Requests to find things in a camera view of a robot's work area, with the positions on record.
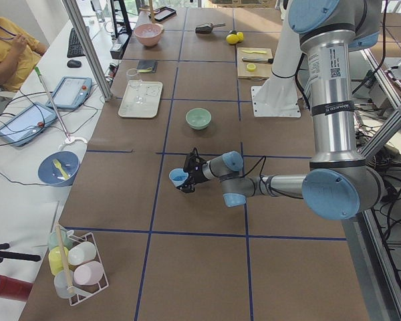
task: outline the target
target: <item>blue joint cap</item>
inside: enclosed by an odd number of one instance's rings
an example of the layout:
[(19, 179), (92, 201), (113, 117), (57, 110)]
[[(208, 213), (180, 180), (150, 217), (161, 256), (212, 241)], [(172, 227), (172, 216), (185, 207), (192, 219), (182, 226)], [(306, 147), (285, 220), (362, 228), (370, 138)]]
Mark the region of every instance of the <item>blue joint cap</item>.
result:
[(242, 194), (236, 193), (225, 193), (223, 194), (227, 207), (234, 207), (238, 205), (244, 205), (247, 202), (247, 198)]
[(226, 166), (234, 172), (239, 172), (243, 168), (243, 159), (238, 152), (226, 152), (223, 154), (223, 161)]
[(303, 34), (318, 28), (338, 6), (340, 0), (294, 0), (288, 23), (294, 32)]
[(324, 219), (349, 219), (360, 209), (360, 196), (352, 183), (329, 169), (307, 174), (301, 192), (307, 206)]
[(348, 46), (349, 51), (357, 51), (367, 49), (374, 46), (379, 40), (379, 32), (372, 33), (365, 37), (355, 39)]

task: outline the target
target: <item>wine glass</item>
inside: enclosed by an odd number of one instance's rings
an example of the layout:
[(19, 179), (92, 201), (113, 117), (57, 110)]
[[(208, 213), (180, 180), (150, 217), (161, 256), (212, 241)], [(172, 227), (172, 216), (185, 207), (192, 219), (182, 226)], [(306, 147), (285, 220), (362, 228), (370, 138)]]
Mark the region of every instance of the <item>wine glass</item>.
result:
[(129, 86), (136, 90), (136, 96), (134, 98), (134, 103), (142, 104), (145, 101), (145, 99), (144, 99), (144, 97), (141, 97), (140, 93), (139, 93), (139, 89), (141, 87), (142, 80), (140, 78), (140, 74), (138, 73), (138, 70), (136, 68), (132, 68), (132, 69), (129, 69), (128, 71), (126, 71), (126, 79), (129, 83)]

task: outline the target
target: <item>lanyard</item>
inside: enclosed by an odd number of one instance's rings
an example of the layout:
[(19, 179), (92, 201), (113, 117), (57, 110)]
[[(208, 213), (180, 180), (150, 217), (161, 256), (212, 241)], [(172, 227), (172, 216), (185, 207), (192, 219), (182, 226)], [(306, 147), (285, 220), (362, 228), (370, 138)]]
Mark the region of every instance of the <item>lanyard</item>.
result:
[(9, 35), (11, 35), (12, 37), (9, 38), (4, 38), (4, 37), (0, 37), (0, 40), (12, 40), (16, 35), (13, 32), (10, 32), (9, 30), (3, 28), (0, 26), (0, 29), (3, 30), (5, 33), (8, 33)]

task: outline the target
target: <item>yellow shirt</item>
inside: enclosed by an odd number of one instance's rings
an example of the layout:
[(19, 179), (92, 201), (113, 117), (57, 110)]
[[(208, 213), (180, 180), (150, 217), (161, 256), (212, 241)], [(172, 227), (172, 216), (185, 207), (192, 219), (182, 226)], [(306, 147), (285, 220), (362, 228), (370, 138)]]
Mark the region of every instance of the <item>yellow shirt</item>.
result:
[[(2, 85), (4, 90), (16, 92), (18, 89), (20, 89), (25, 79), (28, 77), (28, 75), (30, 75), (31, 71), (40, 60), (40, 55), (34, 52), (39, 44), (39, 41), (36, 40), (32, 35), (29, 35), (24, 29), (20, 28), (12, 21), (4, 17), (0, 17), (0, 26), (11, 33), (14, 33), (15, 35), (21, 34), (27, 39), (27, 47), (19, 56), (16, 73), (5, 84)], [(0, 37), (11, 38), (12, 35), (9, 35), (6, 31), (0, 29)], [(6, 58), (7, 53), (11, 49), (11, 42), (11, 39), (0, 39), (0, 63)]]

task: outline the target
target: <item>yellow cup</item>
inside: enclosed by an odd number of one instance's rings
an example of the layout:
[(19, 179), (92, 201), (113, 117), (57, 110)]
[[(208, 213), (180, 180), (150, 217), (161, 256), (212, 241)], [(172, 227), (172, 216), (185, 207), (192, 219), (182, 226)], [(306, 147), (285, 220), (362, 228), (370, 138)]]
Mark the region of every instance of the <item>yellow cup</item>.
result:
[[(65, 256), (68, 256), (68, 248), (64, 248)], [(53, 275), (57, 275), (60, 271), (64, 270), (62, 266), (61, 253), (59, 252), (59, 246), (54, 247), (49, 251), (48, 255), (49, 267)]]

